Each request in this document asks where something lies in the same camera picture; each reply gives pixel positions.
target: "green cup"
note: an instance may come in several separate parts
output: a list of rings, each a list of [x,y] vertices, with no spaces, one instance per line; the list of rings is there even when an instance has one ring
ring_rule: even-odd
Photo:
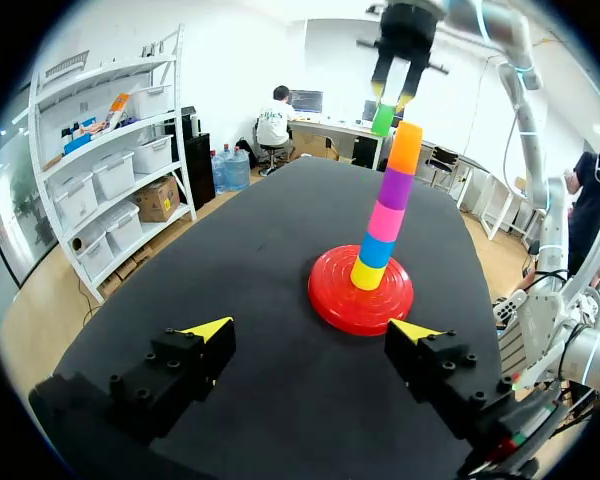
[[[378,105],[376,116],[373,117],[371,132],[382,137],[389,135],[389,129],[391,128],[391,122],[393,122],[395,113],[395,106],[385,105],[384,103]]]

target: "office chair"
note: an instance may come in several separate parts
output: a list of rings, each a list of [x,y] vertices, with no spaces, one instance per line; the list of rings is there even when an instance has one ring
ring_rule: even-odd
[[[261,168],[260,170],[258,170],[258,173],[260,174],[261,177],[266,177],[278,169],[278,167],[276,167],[276,155],[277,155],[276,152],[278,150],[284,150],[285,147],[283,147],[283,146],[273,147],[271,145],[262,145],[261,144],[260,148],[267,152],[267,155],[269,157],[269,166],[265,167],[265,168]]]
[[[429,160],[427,160],[425,163],[428,167],[433,168],[433,179],[431,180],[431,184],[429,186],[435,188],[436,177],[438,173],[443,173],[446,175],[452,174],[457,161],[457,153],[443,150],[440,147],[435,147],[431,152],[431,157],[429,157]],[[445,188],[447,193],[451,190],[451,186],[452,185],[450,184]]]

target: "backpack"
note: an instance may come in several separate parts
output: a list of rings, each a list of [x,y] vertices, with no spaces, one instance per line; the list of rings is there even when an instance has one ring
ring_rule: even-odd
[[[253,150],[251,149],[251,145],[249,145],[249,142],[247,142],[244,139],[244,137],[240,138],[240,140],[238,140],[238,142],[236,143],[236,147],[239,147],[240,150],[247,151],[247,153],[249,154],[249,168],[255,168],[256,164],[258,163],[258,158],[253,153]]]

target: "metal shelving unit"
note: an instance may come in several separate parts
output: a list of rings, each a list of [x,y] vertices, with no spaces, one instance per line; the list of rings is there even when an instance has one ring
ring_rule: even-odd
[[[51,223],[51,227],[58,239],[62,250],[67,256],[71,266],[76,271],[80,280],[87,286],[91,294],[99,301],[103,301],[102,295],[98,291],[98,286],[111,275],[125,260],[127,260],[133,253],[141,248],[145,243],[155,237],[162,230],[167,228],[169,225],[174,223],[182,216],[187,213],[191,213],[192,219],[195,220],[196,213],[193,206],[193,196],[191,193],[191,186],[189,185],[189,176],[187,174],[187,164],[185,161],[184,151],[184,140],[182,133],[182,117],[178,113],[181,111],[180,104],[180,74],[182,70],[182,40],[183,40],[183,25],[179,25],[178,29],[162,39],[165,44],[167,42],[175,41],[175,46],[171,54],[160,54],[153,57],[138,57],[134,59],[126,59],[119,62],[113,62],[107,65],[102,65],[96,69],[81,72],[73,75],[66,79],[58,79],[50,82],[45,86],[40,86],[41,74],[44,72],[40,66],[34,69],[31,78],[31,89],[29,94],[29,145],[31,149],[31,161],[33,164],[33,172],[40,192],[40,198],[44,206],[45,212]],[[53,115],[54,107],[61,106],[62,102],[80,96],[87,96],[93,89],[102,87],[107,84],[115,85],[115,82],[122,79],[133,79],[136,78],[140,82],[146,82],[146,86],[151,85],[163,85],[167,80],[170,68],[173,66],[173,110],[165,112],[164,114],[156,115],[154,117],[146,118],[126,127],[121,127],[112,132],[104,134],[91,142],[83,145],[82,147],[74,150],[70,154],[64,156],[62,160],[51,167],[48,171],[43,172],[42,166],[49,160],[49,158],[43,158],[43,139],[45,134],[48,133],[41,131],[44,129],[44,122],[42,122],[45,115]],[[164,67],[162,77],[159,83],[154,83],[154,73],[159,67]],[[71,228],[63,227],[58,212],[56,211],[55,204],[53,202],[53,195],[51,193],[51,184],[55,176],[61,172],[66,172],[67,167],[72,165],[72,168],[76,168],[76,165],[80,165],[81,159],[88,154],[98,155],[99,149],[111,148],[116,145],[116,142],[122,142],[125,137],[129,134],[140,132],[142,129],[154,128],[156,125],[164,123],[166,120],[175,119],[175,142],[178,149],[178,156],[180,161],[173,162],[170,165],[161,168],[160,170],[151,174],[135,174],[135,183],[133,187],[127,191],[121,193],[117,197],[110,200],[99,199],[98,208],[92,212],[89,216],[83,219],[78,225]],[[182,171],[182,180],[174,175],[175,171],[180,169]],[[186,203],[182,203],[175,212],[169,217],[166,222],[157,223],[144,223],[141,222],[143,234],[138,238],[132,245],[127,249],[120,251],[112,247],[113,261],[105,267],[98,275],[94,278],[90,278],[86,270],[77,260],[76,254],[71,247],[71,240],[80,233],[80,231],[89,225],[91,222],[97,221],[98,218],[110,208],[115,206],[120,201],[129,197],[133,192],[140,188],[148,185],[154,180],[162,177],[163,175],[174,175],[178,188],[182,191],[186,198]]]

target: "black shirt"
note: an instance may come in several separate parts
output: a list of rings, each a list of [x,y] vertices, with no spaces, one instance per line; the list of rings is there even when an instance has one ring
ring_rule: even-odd
[[[595,153],[584,152],[574,168],[582,192],[569,220],[569,252],[586,257],[600,229],[600,182]]]

